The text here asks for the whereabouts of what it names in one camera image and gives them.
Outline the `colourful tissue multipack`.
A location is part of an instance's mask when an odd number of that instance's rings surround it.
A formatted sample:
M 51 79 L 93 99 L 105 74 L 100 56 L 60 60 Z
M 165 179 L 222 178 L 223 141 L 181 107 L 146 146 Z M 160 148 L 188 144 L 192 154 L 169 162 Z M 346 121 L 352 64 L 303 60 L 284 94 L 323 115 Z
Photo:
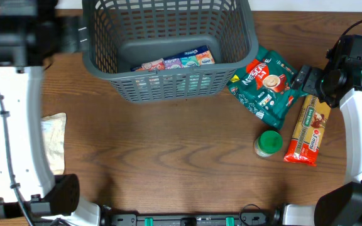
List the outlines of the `colourful tissue multipack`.
M 214 57 L 207 45 L 200 46 L 173 56 L 161 58 L 152 62 L 143 63 L 140 66 L 131 68 L 135 71 L 169 70 L 177 68 L 200 67 L 202 65 L 215 64 Z

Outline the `grey plastic basket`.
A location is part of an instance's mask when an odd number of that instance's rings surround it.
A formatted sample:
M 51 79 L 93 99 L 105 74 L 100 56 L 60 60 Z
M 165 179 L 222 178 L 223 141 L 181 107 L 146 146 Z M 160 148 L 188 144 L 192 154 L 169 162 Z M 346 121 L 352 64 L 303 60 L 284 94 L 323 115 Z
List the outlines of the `grey plastic basket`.
M 259 49 L 248 0 L 96 0 L 82 9 L 86 69 L 134 103 L 217 94 Z M 139 70 L 200 46 L 212 65 Z

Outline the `beige clear plastic bag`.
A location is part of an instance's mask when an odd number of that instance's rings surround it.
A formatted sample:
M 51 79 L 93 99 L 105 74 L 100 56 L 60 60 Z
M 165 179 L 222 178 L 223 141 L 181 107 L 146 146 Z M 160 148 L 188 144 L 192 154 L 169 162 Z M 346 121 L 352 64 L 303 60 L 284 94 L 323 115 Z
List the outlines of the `beige clear plastic bag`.
M 66 113 L 46 116 L 41 120 L 41 131 L 45 154 L 54 175 L 62 175 L 65 171 L 65 126 Z

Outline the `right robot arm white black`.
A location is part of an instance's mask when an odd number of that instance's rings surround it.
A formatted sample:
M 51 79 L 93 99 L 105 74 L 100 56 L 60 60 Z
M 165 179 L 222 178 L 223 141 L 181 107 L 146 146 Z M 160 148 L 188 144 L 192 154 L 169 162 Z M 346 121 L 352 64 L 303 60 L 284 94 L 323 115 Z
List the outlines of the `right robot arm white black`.
M 292 79 L 292 88 L 342 112 L 345 182 L 315 205 L 285 205 L 280 225 L 362 225 L 362 36 L 342 35 L 326 57 L 324 69 L 304 65 Z

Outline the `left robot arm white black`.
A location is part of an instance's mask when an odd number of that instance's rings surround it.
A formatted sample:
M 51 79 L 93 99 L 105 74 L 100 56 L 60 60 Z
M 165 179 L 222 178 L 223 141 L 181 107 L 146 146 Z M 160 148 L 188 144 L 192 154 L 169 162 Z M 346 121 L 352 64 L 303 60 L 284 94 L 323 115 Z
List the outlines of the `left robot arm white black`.
M 80 17 L 56 1 L 0 1 L 0 219 L 29 225 L 100 225 L 74 174 L 52 173 L 41 131 L 44 61 L 83 49 Z

